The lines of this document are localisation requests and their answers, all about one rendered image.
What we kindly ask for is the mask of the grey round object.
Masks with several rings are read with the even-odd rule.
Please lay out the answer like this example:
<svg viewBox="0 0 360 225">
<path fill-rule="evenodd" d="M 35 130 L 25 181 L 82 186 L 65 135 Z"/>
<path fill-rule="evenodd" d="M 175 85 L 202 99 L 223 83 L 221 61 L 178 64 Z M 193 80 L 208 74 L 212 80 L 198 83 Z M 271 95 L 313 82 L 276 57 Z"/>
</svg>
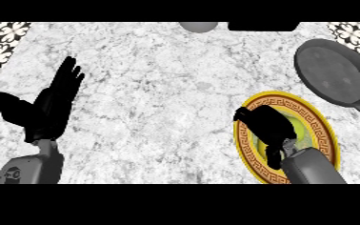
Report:
<svg viewBox="0 0 360 225">
<path fill-rule="evenodd" d="M 217 28 L 217 22 L 180 22 L 180 26 L 186 31 L 205 33 Z"/>
</svg>

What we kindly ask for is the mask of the dark grey pan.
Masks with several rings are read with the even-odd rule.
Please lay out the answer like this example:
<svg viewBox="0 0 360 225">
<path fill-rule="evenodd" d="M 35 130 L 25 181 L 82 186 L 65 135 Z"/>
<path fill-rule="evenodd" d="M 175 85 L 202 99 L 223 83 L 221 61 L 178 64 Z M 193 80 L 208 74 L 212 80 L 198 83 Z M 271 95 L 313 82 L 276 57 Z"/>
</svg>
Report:
<svg viewBox="0 0 360 225">
<path fill-rule="evenodd" d="M 311 39 L 293 54 L 296 74 L 327 102 L 360 112 L 360 53 L 327 39 Z"/>
</svg>

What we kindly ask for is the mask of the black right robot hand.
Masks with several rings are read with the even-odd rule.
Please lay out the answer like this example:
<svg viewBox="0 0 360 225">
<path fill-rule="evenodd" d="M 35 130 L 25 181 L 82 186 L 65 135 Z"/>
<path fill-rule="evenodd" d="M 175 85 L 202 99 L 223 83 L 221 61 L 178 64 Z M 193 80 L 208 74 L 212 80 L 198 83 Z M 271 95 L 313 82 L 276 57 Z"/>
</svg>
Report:
<svg viewBox="0 0 360 225">
<path fill-rule="evenodd" d="M 282 153 L 292 153 L 296 142 L 296 133 L 289 120 L 268 105 L 261 105 L 254 110 L 240 107 L 234 112 L 233 120 L 246 124 L 265 144 L 267 166 L 279 170 Z"/>
</svg>

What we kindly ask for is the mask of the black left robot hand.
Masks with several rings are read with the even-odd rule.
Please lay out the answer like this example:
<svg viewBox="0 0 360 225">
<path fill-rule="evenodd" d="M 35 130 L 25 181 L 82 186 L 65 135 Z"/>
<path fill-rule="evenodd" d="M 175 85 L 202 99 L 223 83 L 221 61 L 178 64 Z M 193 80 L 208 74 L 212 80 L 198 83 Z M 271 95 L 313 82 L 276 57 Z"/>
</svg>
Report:
<svg viewBox="0 0 360 225">
<path fill-rule="evenodd" d="M 63 134 L 82 78 L 75 59 L 68 56 L 49 87 L 32 103 L 0 92 L 0 115 L 23 128 L 26 143 L 41 139 L 56 140 Z"/>
</svg>

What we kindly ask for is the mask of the yellow patterned plate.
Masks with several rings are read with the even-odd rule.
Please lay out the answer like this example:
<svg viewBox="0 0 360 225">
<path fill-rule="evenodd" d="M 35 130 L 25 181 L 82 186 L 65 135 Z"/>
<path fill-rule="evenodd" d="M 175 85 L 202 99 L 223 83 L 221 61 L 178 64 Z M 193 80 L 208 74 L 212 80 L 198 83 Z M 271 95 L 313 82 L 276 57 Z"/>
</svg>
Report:
<svg viewBox="0 0 360 225">
<path fill-rule="evenodd" d="M 341 169 L 341 150 L 338 139 L 320 111 L 296 95 L 288 92 L 260 92 L 243 102 L 249 110 L 260 105 L 270 105 L 285 117 L 293 117 L 304 127 L 298 149 L 314 147 L 321 151 L 336 170 Z M 258 181 L 264 184 L 289 183 L 285 172 L 267 166 L 264 146 L 258 143 L 257 136 L 240 121 L 233 122 L 233 141 L 246 168 Z"/>
</svg>

